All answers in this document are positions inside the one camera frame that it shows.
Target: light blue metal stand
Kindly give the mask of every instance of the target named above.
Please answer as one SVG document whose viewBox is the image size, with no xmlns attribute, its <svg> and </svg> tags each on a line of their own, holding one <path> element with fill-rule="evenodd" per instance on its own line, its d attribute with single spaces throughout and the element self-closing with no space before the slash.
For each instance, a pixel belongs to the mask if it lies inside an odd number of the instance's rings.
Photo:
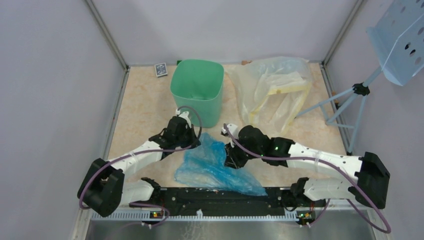
<svg viewBox="0 0 424 240">
<path fill-rule="evenodd" d="M 365 88 L 367 88 L 376 78 L 378 75 L 380 75 L 380 73 L 382 72 L 382 68 L 378 67 L 369 77 L 366 81 L 364 81 L 362 83 L 362 86 L 364 86 Z M 362 117 L 362 112 L 364 111 L 364 106 L 365 106 L 365 102 L 367 100 L 367 94 L 366 95 L 361 95 L 356 93 L 356 87 L 353 86 L 352 88 L 339 93 L 337 95 L 334 95 L 333 97 L 330 97 L 329 99 L 322 101 L 314 106 L 311 106 L 310 108 L 303 110 L 301 112 L 299 112 L 299 114 L 297 115 L 297 117 L 299 117 L 300 115 L 303 115 L 317 107 L 321 108 L 322 114 L 324 115 L 325 118 L 325 123 L 327 125 L 332 125 L 332 126 L 337 126 L 340 128 L 348 128 L 348 129 L 353 129 L 353 134 L 352 137 L 350 138 L 350 143 L 349 143 L 349 149 L 347 150 L 347 154 L 351 155 L 352 154 L 352 150 L 354 149 L 354 144 L 355 144 L 355 139 L 357 137 L 357 133 L 358 133 L 358 128 L 359 128 L 359 123 L 361 121 L 361 117 Z M 326 103 L 329 103 L 331 101 L 334 101 L 335 99 L 344 96 L 344 95 L 349 95 L 351 94 L 342 104 L 340 104 L 338 106 L 337 111 L 334 113 L 334 115 L 332 117 L 329 117 L 327 115 L 326 110 L 324 109 L 323 105 Z M 335 123 L 334 121 L 336 120 L 336 118 L 358 97 L 358 96 L 363 96 L 362 97 L 362 101 L 360 102 L 360 107 L 359 107 L 359 112 L 358 112 L 358 116 L 356 118 L 356 122 L 355 125 L 345 125 L 345 124 L 338 124 Z"/>
<path fill-rule="evenodd" d="M 424 0 L 394 0 L 378 23 L 374 27 L 368 27 L 366 32 L 380 66 L 362 83 L 363 87 L 368 87 L 381 72 L 390 82 L 404 86 L 424 68 Z M 357 94 L 359 91 L 355 88 L 353 86 L 297 115 L 300 116 L 320 107 L 327 125 L 353 129 L 347 150 L 348 155 L 352 154 L 354 149 L 367 94 L 362 95 L 355 125 L 337 124 L 334 120 L 359 96 Z M 340 103 L 334 115 L 329 117 L 323 105 L 348 94 L 351 95 Z"/>
</svg>

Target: green object behind bin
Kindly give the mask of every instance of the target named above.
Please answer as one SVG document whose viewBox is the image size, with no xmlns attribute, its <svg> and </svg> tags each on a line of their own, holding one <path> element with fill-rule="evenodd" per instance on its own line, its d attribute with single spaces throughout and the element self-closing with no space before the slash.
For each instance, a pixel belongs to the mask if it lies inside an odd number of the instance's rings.
<svg viewBox="0 0 424 240">
<path fill-rule="evenodd" d="M 224 67 L 213 61 L 187 59 L 178 64 L 171 80 L 171 93 L 178 107 L 193 107 L 200 115 L 202 125 L 212 128 L 220 119 L 223 104 Z M 191 122 L 199 121 L 190 112 Z"/>
</svg>

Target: gray floor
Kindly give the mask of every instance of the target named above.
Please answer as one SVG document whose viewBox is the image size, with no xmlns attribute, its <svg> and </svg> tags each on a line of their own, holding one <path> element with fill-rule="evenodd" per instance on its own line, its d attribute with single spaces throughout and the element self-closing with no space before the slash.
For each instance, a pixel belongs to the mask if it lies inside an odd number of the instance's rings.
<svg viewBox="0 0 424 240">
<path fill-rule="evenodd" d="M 289 222 L 166 222 L 149 230 L 128 221 L 91 221 L 86 240 L 375 240 L 354 211 L 329 210 L 312 228 Z"/>
</svg>

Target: white plastic bag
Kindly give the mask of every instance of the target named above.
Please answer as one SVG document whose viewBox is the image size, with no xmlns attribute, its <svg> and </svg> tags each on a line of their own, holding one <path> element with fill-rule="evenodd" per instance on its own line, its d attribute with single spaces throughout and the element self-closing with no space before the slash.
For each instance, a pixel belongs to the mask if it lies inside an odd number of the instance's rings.
<svg viewBox="0 0 424 240">
<path fill-rule="evenodd" d="M 308 62 L 295 57 L 255 60 L 227 73 L 236 89 L 243 122 L 273 137 L 286 133 L 313 81 Z"/>
</svg>

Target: translucent plastic bag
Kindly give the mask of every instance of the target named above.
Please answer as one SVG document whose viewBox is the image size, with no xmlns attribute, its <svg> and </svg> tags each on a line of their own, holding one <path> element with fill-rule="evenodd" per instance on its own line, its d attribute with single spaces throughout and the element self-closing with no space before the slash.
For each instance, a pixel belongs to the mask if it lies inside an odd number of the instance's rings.
<svg viewBox="0 0 424 240">
<path fill-rule="evenodd" d="M 184 153 L 184 162 L 175 171 L 175 180 L 190 187 L 234 191 L 251 196 L 266 196 L 265 188 L 246 169 L 224 166 L 225 144 L 208 133 L 200 136 L 201 145 Z"/>
<path fill-rule="evenodd" d="M 295 57 L 255 60 L 227 73 L 236 89 L 241 119 L 269 136 L 286 133 L 313 81 L 308 62 Z"/>
</svg>

